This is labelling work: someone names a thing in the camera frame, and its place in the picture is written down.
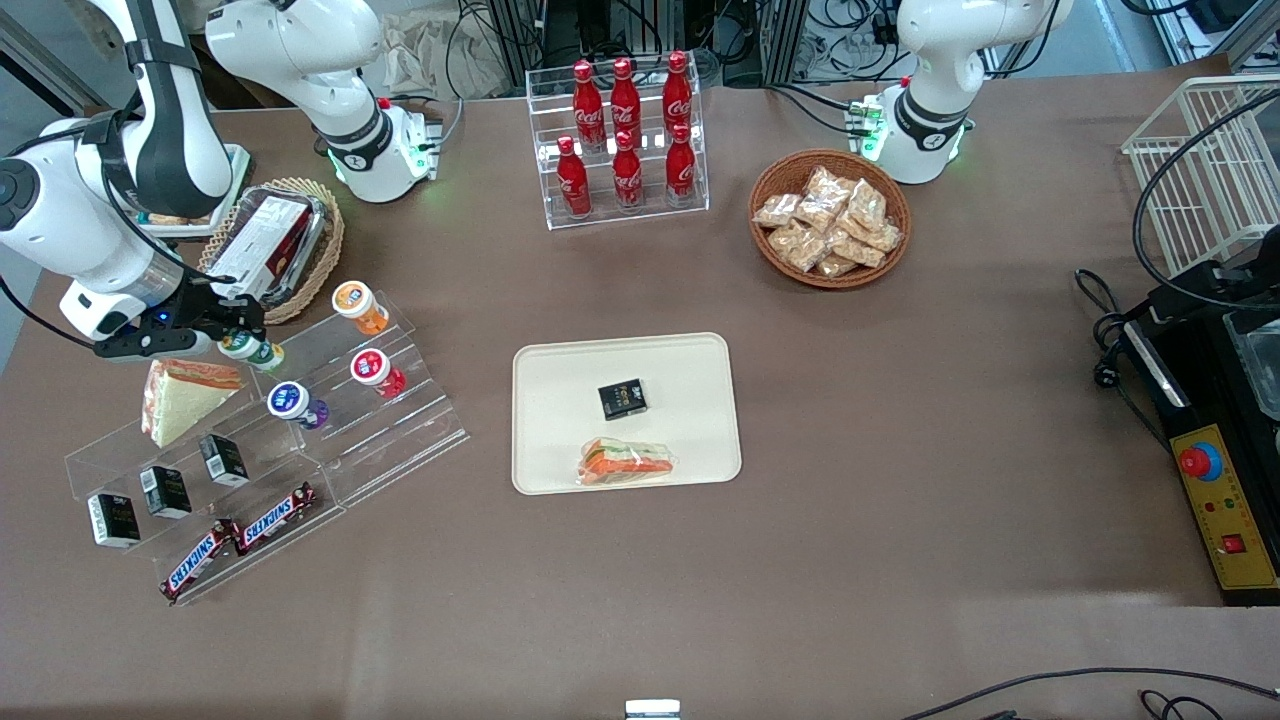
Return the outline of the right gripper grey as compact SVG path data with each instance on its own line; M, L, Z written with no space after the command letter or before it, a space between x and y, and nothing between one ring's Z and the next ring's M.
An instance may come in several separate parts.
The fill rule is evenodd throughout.
M262 332L244 325L218 323L265 323L261 302L248 293L225 297L212 290L201 291L200 316L212 323L205 333L133 333L113 336L95 343L95 355L110 363L133 363L147 359L189 357L220 346L259 346Z

